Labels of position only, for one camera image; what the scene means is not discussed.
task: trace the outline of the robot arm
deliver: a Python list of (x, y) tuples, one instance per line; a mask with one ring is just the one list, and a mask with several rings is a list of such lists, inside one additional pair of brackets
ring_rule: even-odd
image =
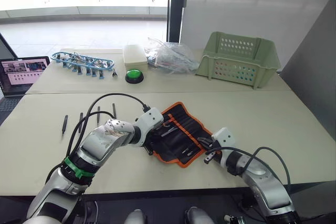
[(161, 123), (162, 114), (158, 109), (152, 108), (133, 125), (110, 119), (105, 125), (94, 129), (78, 149), (66, 157), (62, 165), (53, 172), (30, 204), (27, 219), (35, 217), (37, 221), (41, 216), (46, 216), (52, 221), (65, 223), (79, 196), (90, 186), (95, 173), (111, 154), (118, 147), (128, 144), (142, 146), (148, 132)]
[[(235, 145), (234, 137), (227, 128), (213, 134), (212, 140), (211, 148)], [(250, 157), (236, 151), (223, 150), (220, 153), (210, 153), (204, 162), (208, 164), (212, 159), (218, 161), (221, 167), (227, 168), (229, 173), (237, 175), (237, 171), (246, 165)], [(251, 188), (267, 223), (301, 223), (285, 188), (261, 162), (253, 159), (247, 169), (239, 175)]]

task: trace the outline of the green button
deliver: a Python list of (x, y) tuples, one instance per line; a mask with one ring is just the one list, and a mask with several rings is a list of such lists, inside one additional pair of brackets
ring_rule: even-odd
[(127, 76), (130, 78), (130, 79), (136, 79), (136, 78), (139, 78), (141, 75), (141, 71), (138, 70), (138, 69), (131, 69), (129, 71), (127, 71)]

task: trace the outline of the laptop screen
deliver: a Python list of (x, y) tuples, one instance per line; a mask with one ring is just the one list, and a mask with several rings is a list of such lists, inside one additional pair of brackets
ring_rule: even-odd
[(0, 60), (0, 86), (4, 96), (25, 94), (48, 65), (47, 56)]

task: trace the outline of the tiled floor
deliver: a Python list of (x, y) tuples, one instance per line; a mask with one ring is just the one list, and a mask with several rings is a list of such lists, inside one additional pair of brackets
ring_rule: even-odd
[(19, 57), (50, 56), (61, 48), (122, 48), (165, 40), (164, 20), (79, 20), (0, 24), (0, 33)]

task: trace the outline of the laptop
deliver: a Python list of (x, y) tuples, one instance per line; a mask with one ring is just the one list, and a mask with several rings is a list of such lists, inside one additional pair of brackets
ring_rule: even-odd
[(0, 125), (49, 65), (49, 57), (0, 59)]

